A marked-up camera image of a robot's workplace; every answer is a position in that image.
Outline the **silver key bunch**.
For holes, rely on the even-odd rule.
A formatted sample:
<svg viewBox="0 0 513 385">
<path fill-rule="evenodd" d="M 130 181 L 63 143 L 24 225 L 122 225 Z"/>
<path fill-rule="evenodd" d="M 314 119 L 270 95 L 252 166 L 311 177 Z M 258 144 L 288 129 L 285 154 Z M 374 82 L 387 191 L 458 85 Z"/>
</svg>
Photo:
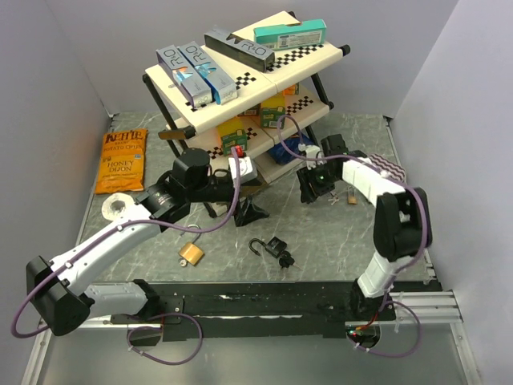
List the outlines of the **silver key bunch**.
<svg viewBox="0 0 513 385">
<path fill-rule="evenodd" d="M 329 193 L 328 202 L 331 205 L 335 205 L 339 200 L 340 200 L 340 197 L 335 192 L 330 192 Z"/>
</svg>

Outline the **small brass long-shackle padlock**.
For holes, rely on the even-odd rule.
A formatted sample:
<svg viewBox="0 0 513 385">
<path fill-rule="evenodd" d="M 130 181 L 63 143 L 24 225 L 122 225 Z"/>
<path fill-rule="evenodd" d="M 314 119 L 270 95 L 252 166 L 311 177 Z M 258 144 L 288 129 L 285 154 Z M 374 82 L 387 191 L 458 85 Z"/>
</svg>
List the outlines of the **small brass long-shackle padlock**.
<svg viewBox="0 0 513 385">
<path fill-rule="evenodd" d="M 357 196 L 355 193 L 355 189 L 353 187 L 347 188 L 347 204 L 348 205 L 356 205 L 357 204 Z"/>
</svg>

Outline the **black round padlock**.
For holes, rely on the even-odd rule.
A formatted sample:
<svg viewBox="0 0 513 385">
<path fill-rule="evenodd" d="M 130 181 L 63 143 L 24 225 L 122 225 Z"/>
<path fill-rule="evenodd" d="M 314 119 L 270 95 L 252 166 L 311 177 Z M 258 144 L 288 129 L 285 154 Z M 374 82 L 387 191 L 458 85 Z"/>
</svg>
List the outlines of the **black round padlock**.
<svg viewBox="0 0 513 385">
<path fill-rule="evenodd" d="M 268 242 L 264 242 L 262 241 L 261 239 L 258 239 L 258 238 L 253 238 L 249 241 L 248 243 L 248 247 L 249 249 L 256 255 L 260 256 L 261 253 L 259 251 L 257 251 L 254 247 L 253 247 L 253 244 L 254 243 L 258 243 L 259 245 L 261 245 L 263 247 L 263 249 L 269 253 L 270 255 L 272 255 L 274 258 L 279 258 L 279 256 L 287 250 L 287 243 L 282 241 L 280 238 L 278 237 L 273 237 L 270 241 Z"/>
</svg>

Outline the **black-headed key bunch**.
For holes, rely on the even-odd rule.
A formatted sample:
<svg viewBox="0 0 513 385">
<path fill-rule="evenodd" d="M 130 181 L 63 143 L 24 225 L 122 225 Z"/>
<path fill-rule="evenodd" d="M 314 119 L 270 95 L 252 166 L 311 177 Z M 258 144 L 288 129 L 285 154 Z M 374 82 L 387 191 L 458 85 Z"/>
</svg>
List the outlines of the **black-headed key bunch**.
<svg viewBox="0 0 513 385">
<path fill-rule="evenodd" d="M 296 263 L 295 259 L 292 257 L 291 253 L 287 250 L 284 250 L 279 254 L 278 263 L 282 269 L 295 267 L 299 270 L 302 270 L 302 268 Z"/>
</svg>

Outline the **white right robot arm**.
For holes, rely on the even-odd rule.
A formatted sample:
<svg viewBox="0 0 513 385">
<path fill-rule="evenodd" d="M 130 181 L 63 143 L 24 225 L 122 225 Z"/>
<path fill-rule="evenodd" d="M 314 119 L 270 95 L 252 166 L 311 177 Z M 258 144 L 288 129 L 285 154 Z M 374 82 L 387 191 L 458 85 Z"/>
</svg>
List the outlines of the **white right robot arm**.
<svg viewBox="0 0 513 385">
<path fill-rule="evenodd" d="M 386 160 L 349 152 L 340 134 L 328 136 L 321 146 L 299 143 L 305 167 L 297 171 L 301 202 L 313 203 L 344 181 L 375 208 L 374 255 L 357 280 L 359 293 L 350 299 L 351 313 L 368 319 L 398 272 L 432 242 L 426 192 L 399 180 L 399 167 Z"/>
</svg>

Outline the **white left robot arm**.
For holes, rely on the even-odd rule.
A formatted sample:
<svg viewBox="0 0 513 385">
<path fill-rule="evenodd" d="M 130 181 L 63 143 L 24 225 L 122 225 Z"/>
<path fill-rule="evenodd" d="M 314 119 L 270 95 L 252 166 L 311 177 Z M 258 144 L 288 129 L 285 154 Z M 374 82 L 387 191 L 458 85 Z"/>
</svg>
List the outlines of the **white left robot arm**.
<svg viewBox="0 0 513 385">
<path fill-rule="evenodd" d="M 127 314 L 150 322 L 163 309 L 160 296 L 144 280 L 97 286 L 95 279 L 137 245 L 177 229 L 193 203 L 228 202 L 225 216 L 240 218 L 240 187 L 257 177 L 247 155 L 233 153 L 228 170 L 216 176 L 209 154 L 189 148 L 172 169 L 136 197 L 121 215 L 84 243 L 47 261 L 36 257 L 26 266 L 26 301 L 56 336 L 63 336 L 89 318 Z"/>
</svg>

